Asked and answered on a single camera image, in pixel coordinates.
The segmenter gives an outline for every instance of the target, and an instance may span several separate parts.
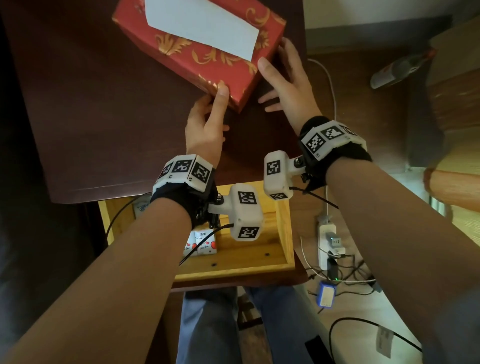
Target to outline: forearm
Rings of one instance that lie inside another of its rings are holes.
[[[155,200],[39,318],[6,362],[143,363],[190,230],[180,205]]]
[[[339,159],[327,183],[388,299],[425,339],[444,304],[479,284],[479,247],[373,163]]]

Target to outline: wall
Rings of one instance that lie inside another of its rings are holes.
[[[451,15],[459,0],[303,0],[305,28]]]

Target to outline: dark wooden tabletop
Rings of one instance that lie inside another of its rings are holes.
[[[301,0],[262,0],[287,20],[305,59]],[[149,191],[185,153],[184,127],[202,91],[143,54],[112,22],[117,0],[1,0],[28,116],[50,194],[79,203]],[[263,179],[274,150],[300,154],[283,113],[266,114],[262,81],[231,126],[217,185]]]

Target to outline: tissue box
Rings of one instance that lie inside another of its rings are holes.
[[[140,50],[205,92],[216,95],[224,82],[230,88],[230,107],[240,113],[261,77],[258,59],[272,59],[286,21],[257,0],[211,1],[260,30],[252,61],[150,27],[144,0],[120,0],[112,20]]]

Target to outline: wooden drawer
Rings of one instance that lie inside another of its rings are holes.
[[[238,242],[230,236],[230,229],[220,230],[215,234],[217,254],[188,258],[179,267],[176,282],[295,268],[288,200],[274,201],[265,195],[263,181],[249,184],[256,188],[264,213],[264,227],[260,237],[253,242]],[[230,186],[219,186],[218,191],[228,194]],[[98,202],[105,229],[130,199],[131,197],[124,197]],[[111,244],[134,220],[133,206],[128,206],[115,220],[108,243]],[[228,224],[228,216],[220,215],[220,225],[225,224]]]

